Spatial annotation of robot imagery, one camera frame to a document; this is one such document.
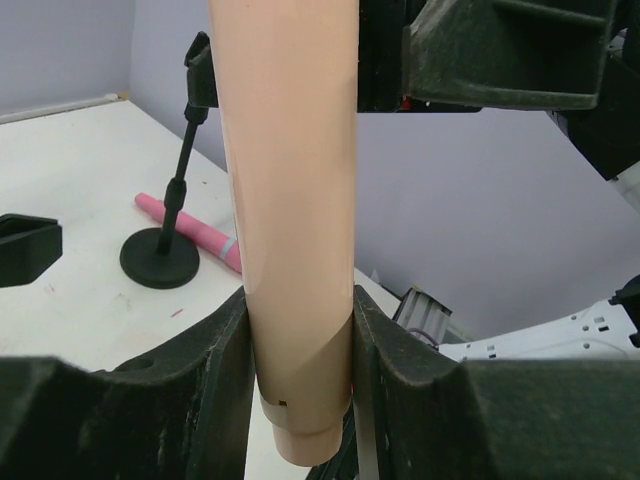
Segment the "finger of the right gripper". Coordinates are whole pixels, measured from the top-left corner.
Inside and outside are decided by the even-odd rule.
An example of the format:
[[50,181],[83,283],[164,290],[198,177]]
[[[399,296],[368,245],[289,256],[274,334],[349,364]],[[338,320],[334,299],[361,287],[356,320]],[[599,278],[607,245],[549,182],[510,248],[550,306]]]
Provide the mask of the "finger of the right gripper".
[[596,106],[615,1],[428,1],[405,27],[402,91],[512,110]]

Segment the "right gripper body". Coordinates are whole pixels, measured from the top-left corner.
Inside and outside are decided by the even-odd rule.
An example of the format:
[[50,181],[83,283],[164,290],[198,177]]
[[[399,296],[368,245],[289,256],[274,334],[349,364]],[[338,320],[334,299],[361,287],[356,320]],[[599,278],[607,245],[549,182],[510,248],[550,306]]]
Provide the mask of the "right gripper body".
[[411,22],[413,1],[359,2],[359,113],[389,113],[400,108],[403,30]]

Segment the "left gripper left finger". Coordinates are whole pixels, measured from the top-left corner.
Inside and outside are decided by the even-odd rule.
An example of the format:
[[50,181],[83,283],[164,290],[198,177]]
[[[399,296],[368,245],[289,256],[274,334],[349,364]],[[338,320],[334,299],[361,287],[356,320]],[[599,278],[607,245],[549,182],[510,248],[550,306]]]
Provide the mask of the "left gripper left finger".
[[1,361],[5,479],[240,479],[254,363],[245,296],[112,371]]

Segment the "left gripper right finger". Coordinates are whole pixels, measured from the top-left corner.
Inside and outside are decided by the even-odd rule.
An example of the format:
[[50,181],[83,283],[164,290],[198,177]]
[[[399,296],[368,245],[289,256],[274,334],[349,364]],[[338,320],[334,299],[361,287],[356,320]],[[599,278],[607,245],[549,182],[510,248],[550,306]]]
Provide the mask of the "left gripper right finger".
[[363,479],[635,479],[632,361],[448,359],[354,291]]

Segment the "beige microphone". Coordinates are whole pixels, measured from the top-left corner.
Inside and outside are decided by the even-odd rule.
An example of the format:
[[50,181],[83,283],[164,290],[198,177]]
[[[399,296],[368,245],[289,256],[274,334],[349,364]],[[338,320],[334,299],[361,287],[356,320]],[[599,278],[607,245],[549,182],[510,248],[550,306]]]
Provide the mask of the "beige microphone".
[[278,453],[316,466],[351,397],[359,5],[209,15],[262,408]]

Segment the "black round-base clip stand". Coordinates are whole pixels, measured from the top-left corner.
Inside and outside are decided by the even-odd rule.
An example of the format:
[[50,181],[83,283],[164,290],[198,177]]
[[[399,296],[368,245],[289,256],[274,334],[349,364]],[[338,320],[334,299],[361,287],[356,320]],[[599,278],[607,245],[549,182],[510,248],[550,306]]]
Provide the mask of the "black round-base clip stand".
[[63,254],[62,227],[56,219],[1,216],[1,287],[28,285]]

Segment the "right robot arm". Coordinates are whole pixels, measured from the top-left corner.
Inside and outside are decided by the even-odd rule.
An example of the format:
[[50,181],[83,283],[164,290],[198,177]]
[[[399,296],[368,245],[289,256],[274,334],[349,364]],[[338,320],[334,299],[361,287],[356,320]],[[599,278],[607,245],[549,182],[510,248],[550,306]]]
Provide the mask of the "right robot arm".
[[639,271],[635,1],[364,1],[356,263],[491,336]]

